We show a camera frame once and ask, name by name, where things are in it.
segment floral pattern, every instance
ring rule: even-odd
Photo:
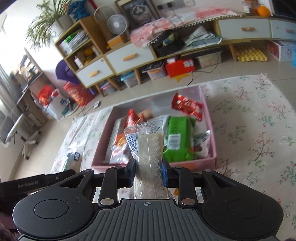
[[[284,211],[277,238],[296,237],[296,113],[291,104],[263,74],[199,85],[214,127],[216,170],[277,200]],[[88,138],[81,169],[91,168],[111,109],[74,120],[52,172],[61,171],[61,157],[77,136]],[[128,194],[126,188],[118,191],[119,199],[130,198]]]

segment cabinet leg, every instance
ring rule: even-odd
[[[229,44],[228,46],[229,46],[229,49],[230,49],[231,55],[232,55],[232,57],[233,57],[233,60],[234,60],[235,62],[237,62],[238,59],[237,59],[237,55],[235,54],[235,50],[234,50],[233,44]]]
[[[121,88],[119,87],[119,85],[115,81],[113,81],[111,78],[108,78],[107,80],[115,89],[121,91]]]
[[[140,85],[142,83],[142,79],[141,79],[141,74],[139,72],[139,69],[134,69],[134,72],[136,74],[136,78],[137,78],[138,84]]]
[[[98,90],[98,92],[103,96],[105,97],[103,91],[101,90],[100,86],[98,84],[94,85],[96,87],[96,89]]]

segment wooden drawer handle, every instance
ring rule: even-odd
[[[98,73],[99,73],[99,71],[96,70],[95,72],[93,72],[93,73],[91,73],[91,74],[89,75],[89,78],[90,78],[90,77],[94,77],[94,76],[96,76]]]
[[[134,54],[132,54],[130,56],[124,57],[122,60],[123,61],[131,60],[131,59],[133,59],[133,58],[135,58],[137,56],[138,56],[138,54],[137,53],[134,53]]]
[[[251,28],[242,28],[242,30],[244,31],[244,32],[253,32],[253,31],[255,31],[255,28],[253,28],[253,27],[251,27]]]
[[[288,34],[294,34],[294,33],[295,33],[295,31],[294,31],[294,30],[291,30],[291,29],[286,29],[286,32],[287,32]]]

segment potted plant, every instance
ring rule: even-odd
[[[43,0],[42,4],[36,6],[41,14],[32,21],[26,32],[26,41],[31,44],[32,49],[48,47],[54,34],[59,36],[72,26],[73,21],[65,7],[70,2],[71,0]]]

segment white flower pot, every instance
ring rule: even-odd
[[[64,31],[73,25],[73,21],[69,15],[63,15],[52,24],[52,30],[56,36],[60,36]]]

